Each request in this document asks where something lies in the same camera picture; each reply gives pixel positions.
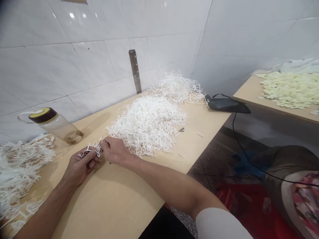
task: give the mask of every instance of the plastic jar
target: plastic jar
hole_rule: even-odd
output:
[[[77,144],[84,137],[84,134],[78,128],[49,107],[33,112],[29,115],[29,119],[70,145]]]

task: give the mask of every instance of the white cloth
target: white cloth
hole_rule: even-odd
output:
[[[231,213],[215,207],[202,210],[196,217],[199,239],[253,239]]]

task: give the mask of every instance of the red plastic basket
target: red plastic basket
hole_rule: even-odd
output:
[[[237,199],[235,216],[254,239],[300,239],[273,207],[262,185],[225,183],[217,190],[217,197],[229,210]]]

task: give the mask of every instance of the wooden workbench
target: wooden workbench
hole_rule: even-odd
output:
[[[289,115],[301,120],[319,124],[319,115],[310,114],[311,111],[317,110],[319,105],[311,105],[309,108],[301,109],[289,109],[285,107],[277,106],[272,100],[260,100],[259,96],[263,94],[262,92],[262,82],[264,79],[258,76],[252,75],[241,88],[233,95],[232,99],[256,105],[261,108],[266,108],[273,110],[280,114]]]
[[[70,156],[88,143],[98,141],[101,136],[106,137],[108,132],[104,128],[117,118],[117,111],[122,111],[123,105],[131,104],[137,97],[133,96],[75,122],[74,125],[85,134],[85,138],[77,145],[70,146],[56,139],[57,157],[43,166],[40,180],[22,202],[48,196],[63,176]],[[187,173],[230,113],[214,112],[205,104],[183,104],[181,107],[188,113],[189,124],[184,126],[185,132],[177,137],[173,154],[158,152],[156,158],[143,158]],[[53,238],[138,238],[163,203],[136,174],[104,163],[77,189]]]

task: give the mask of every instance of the jar lid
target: jar lid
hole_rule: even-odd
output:
[[[39,123],[50,122],[57,116],[57,112],[50,107],[42,108],[40,110],[42,110],[41,113],[30,114],[29,119],[39,124]]]

